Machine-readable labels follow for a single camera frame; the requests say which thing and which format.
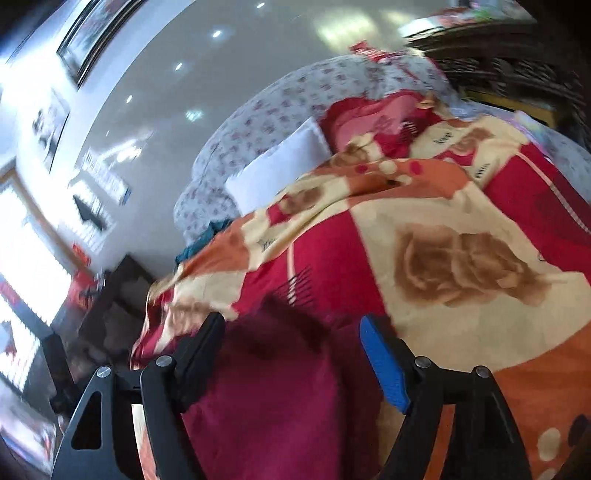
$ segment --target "framed picture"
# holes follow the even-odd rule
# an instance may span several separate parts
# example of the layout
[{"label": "framed picture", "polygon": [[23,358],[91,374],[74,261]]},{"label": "framed picture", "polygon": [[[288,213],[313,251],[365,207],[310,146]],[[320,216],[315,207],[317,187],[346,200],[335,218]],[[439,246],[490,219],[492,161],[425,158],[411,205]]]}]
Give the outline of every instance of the framed picture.
[{"label": "framed picture", "polygon": [[90,0],[86,5],[57,49],[78,87],[113,35],[144,1]]},{"label": "framed picture", "polygon": [[67,103],[59,97],[55,90],[50,90],[46,101],[33,120],[33,134],[42,152],[43,166],[48,172],[51,171],[57,144],[69,114],[70,108]]}]

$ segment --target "pillow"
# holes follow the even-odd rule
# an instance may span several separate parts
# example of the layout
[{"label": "pillow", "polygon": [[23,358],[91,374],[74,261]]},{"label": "pillow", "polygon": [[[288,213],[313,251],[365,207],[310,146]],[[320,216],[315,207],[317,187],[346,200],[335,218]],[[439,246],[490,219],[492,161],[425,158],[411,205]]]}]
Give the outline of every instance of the pillow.
[{"label": "pillow", "polygon": [[331,156],[322,130],[309,118],[279,145],[229,177],[226,190],[246,215],[269,205],[277,193]]}]

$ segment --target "rose print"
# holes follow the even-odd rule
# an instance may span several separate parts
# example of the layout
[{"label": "rose print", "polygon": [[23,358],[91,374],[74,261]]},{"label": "rose print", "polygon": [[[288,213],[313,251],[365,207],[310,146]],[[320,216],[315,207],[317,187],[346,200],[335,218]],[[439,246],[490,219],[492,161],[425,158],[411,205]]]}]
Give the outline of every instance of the rose print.
[{"label": "rose print", "polygon": [[279,209],[286,215],[295,215],[313,207],[320,200],[320,197],[322,197],[321,187],[288,194],[279,202]]},{"label": "rose print", "polygon": [[369,157],[365,149],[350,143],[345,150],[333,155],[328,162],[333,167],[349,167],[359,163],[367,163],[368,161]]},{"label": "rose print", "polygon": [[475,128],[458,143],[452,145],[450,150],[458,155],[469,155],[478,148],[478,145],[487,138],[492,138],[493,135],[484,128]]},{"label": "rose print", "polygon": [[538,306],[550,288],[543,275],[488,232],[458,233],[444,225],[409,223],[397,234],[396,285],[416,305],[456,307],[506,294]]}]

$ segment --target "wall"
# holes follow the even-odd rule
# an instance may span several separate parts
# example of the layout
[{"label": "wall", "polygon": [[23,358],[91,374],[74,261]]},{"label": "wall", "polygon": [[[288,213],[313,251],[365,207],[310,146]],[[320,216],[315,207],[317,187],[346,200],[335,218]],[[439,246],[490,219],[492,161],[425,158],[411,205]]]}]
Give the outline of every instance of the wall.
[{"label": "wall", "polygon": [[[90,0],[68,0],[25,43],[5,82],[3,102],[17,110],[17,171],[34,200],[54,225],[66,198],[66,185],[92,124],[109,94],[144,47],[193,0],[147,0],[104,49],[85,83],[76,89],[56,54]],[[69,104],[51,175],[43,168],[31,123],[50,89]]]},{"label": "wall", "polygon": [[6,102],[2,103],[0,87],[0,174],[17,153],[15,122],[17,113]]}]

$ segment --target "metal bolt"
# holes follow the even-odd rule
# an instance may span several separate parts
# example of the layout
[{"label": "metal bolt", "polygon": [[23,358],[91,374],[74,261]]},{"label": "metal bolt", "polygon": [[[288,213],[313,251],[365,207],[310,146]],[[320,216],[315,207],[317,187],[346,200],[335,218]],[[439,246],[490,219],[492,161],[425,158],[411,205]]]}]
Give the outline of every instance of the metal bolt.
[{"label": "metal bolt", "polygon": [[99,378],[106,378],[111,374],[111,368],[110,367],[100,367],[97,371],[96,371],[96,376]]},{"label": "metal bolt", "polygon": [[173,362],[173,358],[170,355],[159,356],[156,359],[156,365],[159,367],[167,367]]},{"label": "metal bolt", "polygon": [[431,360],[426,356],[418,356],[414,359],[414,364],[419,368],[429,368],[431,366]]},{"label": "metal bolt", "polygon": [[478,367],[476,367],[476,375],[478,375],[481,378],[488,378],[491,376],[491,371],[488,370],[487,367],[479,365]]}]

